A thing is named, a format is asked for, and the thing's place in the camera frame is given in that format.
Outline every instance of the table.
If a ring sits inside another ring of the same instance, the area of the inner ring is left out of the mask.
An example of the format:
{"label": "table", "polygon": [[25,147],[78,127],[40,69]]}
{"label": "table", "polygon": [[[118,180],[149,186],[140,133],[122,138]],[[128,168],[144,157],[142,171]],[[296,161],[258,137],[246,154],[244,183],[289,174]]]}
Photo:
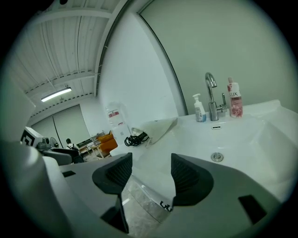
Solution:
{"label": "table", "polygon": [[80,153],[82,153],[82,151],[84,151],[84,150],[86,150],[87,153],[90,154],[89,150],[88,150],[88,145],[83,145],[82,147],[79,148]]}
{"label": "table", "polygon": [[101,155],[101,158],[99,158],[99,157],[96,156],[98,159],[103,159],[103,158],[106,158],[106,157],[110,157],[111,156],[110,154],[108,154],[106,157],[104,157],[103,154],[102,154],[102,150],[100,149],[100,145],[90,146],[90,148],[93,151],[93,154],[94,155],[95,155],[94,149],[97,149],[97,151]]}

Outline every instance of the coiled cable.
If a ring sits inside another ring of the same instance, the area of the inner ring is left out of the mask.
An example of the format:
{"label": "coiled cable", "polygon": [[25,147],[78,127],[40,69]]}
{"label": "coiled cable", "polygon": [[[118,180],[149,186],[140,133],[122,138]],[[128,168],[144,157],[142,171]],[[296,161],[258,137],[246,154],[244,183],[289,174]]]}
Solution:
{"label": "coiled cable", "polygon": [[142,142],[145,142],[149,139],[149,136],[143,132],[138,136],[130,136],[124,140],[126,146],[139,146]]}

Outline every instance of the beam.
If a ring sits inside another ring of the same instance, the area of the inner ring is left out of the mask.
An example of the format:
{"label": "beam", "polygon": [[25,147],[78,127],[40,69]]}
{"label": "beam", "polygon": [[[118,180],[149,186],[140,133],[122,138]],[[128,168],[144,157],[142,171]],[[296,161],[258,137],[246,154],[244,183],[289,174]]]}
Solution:
{"label": "beam", "polygon": [[51,108],[48,108],[48,109],[40,112],[39,114],[36,114],[35,116],[31,117],[30,120],[27,123],[27,126],[32,126],[35,123],[37,123],[37,122],[39,122],[39,121],[41,121],[41,120],[55,114],[55,113],[58,113],[58,112],[61,112],[65,109],[68,109],[70,107],[79,105],[81,101],[83,101],[85,99],[92,98],[92,97],[93,97],[93,94],[88,94],[88,95],[84,95],[84,96],[81,96],[81,97],[78,97],[78,98],[75,98],[75,99],[68,100],[68,101],[63,102],[61,104],[55,105]]}
{"label": "beam", "polygon": [[[58,86],[74,80],[90,79],[90,78],[94,78],[94,73],[92,72],[72,73],[71,75],[60,76],[54,80],[51,80],[51,82],[53,83],[54,86]],[[39,87],[32,88],[30,91],[26,93],[26,95],[28,97],[32,97],[36,94],[44,93],[51,89],[53,89],[51,84],[46,82],[45,84],[40,85]]]}
{"label": "beam", "polygon": [[54,20],[63,17],[74,17],[74,16],[88,16],[88,17],[103,17],[110,18],[112,14],[107,10],[99,10],[90,7],[73,7],[57,9],[49,12],[42,13],[34,17],[28,26],[35,26],[45,21]]}
{"label": "beam", "polygon": [[98,73],[98,70],[99,70],[99,63],[100,63],[100,60],[101,60],[101,56],[102,56],[102,51],[103,51],[103,47],[104,47],[104,44],[106,42],[106,39],[107,39],[107,36],[108,36],[108,33],[109,31],[111,30],[111,27],[115,21],[115,19],[117,18],[119,12],[121,11],[121,9],[124,7],[125,3],[127,2],[128,0],[120,0],[118,5],[116,6],[116,8],[114,9],[110,19],[108,20],[107,24],[106,24],[106,27],[103,31],[103,34],[102,34],[102,38],[101,38],[101,41],[100,41],[100,44],[99,44],[99,47],[98,47],[98,50],[97,50],[97,55],[96,55],[96,62],[95,62],[95,76],[94,76],[94,96],[96,97],[96,84],[97,84],[97,73]]}

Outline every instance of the bottle label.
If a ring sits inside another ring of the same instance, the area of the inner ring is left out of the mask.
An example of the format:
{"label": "bottle label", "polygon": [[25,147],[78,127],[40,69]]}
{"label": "bottle label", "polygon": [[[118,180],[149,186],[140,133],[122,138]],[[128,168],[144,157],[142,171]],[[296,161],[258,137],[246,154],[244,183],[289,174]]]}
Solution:
{"label": "bottle label", "polygon": [[237,93],[230,93],[230,97],[234,98],[234,97],[239,97],[239,95]]}
{"label": "bottle label", "polygon": [[234,117],[234,118],[241,118],[242,117],[243,107],[242,107],[241,97],[231,98],[230,115],[231,115],[231,117]]}
{"label": "bottle label", "polygon": [[195,107],[195,111],[196,111],[196,120],[202,122],[203,116],[202,116],[201,109],[199,107]]}

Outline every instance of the ceiling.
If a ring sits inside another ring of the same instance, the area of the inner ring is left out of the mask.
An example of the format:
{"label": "ceiling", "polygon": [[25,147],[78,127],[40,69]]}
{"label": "ceiling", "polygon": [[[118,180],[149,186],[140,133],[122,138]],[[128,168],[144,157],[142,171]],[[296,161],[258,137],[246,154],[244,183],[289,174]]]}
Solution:
{"label": "ceiling", "polygon": [[[36,105],[31,118],[38,121],[49,109],[58,112],[96,96],[104,43],[126,1],[68,0],[61,5],[55,0],[26,25],[8,59],[6,75]],[[66,87],[72,91],[41,101]]]}

